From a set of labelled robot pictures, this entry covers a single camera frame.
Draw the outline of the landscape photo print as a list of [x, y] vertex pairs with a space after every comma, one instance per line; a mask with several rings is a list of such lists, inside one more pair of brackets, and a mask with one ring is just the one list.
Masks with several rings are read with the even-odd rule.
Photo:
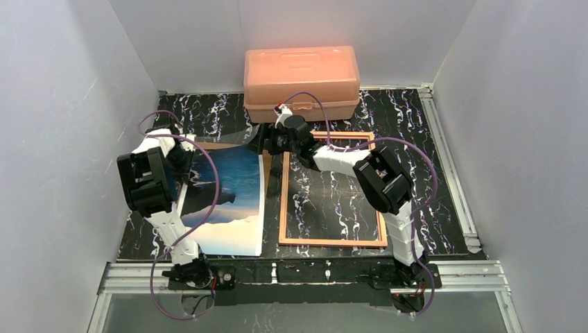
[[257, 184], [244, 196], [224, 189], [210, 155], [196, 152], [190, 180], [180, 190], [181, 219], [206, 255], [258, 257], [262, 250], [265, 194]]

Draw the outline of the pink wooden picture frame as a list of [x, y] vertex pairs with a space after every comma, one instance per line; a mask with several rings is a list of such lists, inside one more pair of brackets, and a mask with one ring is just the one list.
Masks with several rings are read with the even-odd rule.
[[384, 217], [367, 202], [355, 178], [307, 169], [292, 153], [285, 153], [281, 186], [279, 244], [339, 248], [388, 245]]

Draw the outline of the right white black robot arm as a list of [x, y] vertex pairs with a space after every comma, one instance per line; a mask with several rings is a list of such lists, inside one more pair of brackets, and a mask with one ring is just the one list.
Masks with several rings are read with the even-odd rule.
[[261, 124], [246, 147], [270, 155], [292, 153], [308, 169], [356, 178], [368, 203], [384, 218], [394, 258], [406, 266], [420, 260], [424, 249], [411, 216], [413, 181], [387, 146], [333, 147], [316, 139], [303, 117], [291, 116], [275, 125]]

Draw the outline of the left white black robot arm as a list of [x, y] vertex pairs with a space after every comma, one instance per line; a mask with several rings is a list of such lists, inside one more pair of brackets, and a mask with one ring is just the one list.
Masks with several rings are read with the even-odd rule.
[[163, 276], [185, 281], [206, 269], [196, 241], [185, 237], [181, 221], [180, 190], [187, 183], [193, 149], [185, 149], [172, 128], [157, 128], [131, 153], [118, 156], [116, 165], [126, 203], [131, 211], [149, 222], [170, 250], [173, 268]]

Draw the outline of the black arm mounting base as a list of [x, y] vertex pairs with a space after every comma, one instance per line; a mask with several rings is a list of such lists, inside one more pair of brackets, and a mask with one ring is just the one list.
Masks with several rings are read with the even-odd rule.
[[367, 303], [424, 306], [442, 287], [439, 268], [426, 258], [405, 266], [391, 256], [303, 259], [209, 259], [160, 274], [171, 290], [213, 291], [218, 306], [245, 304]]

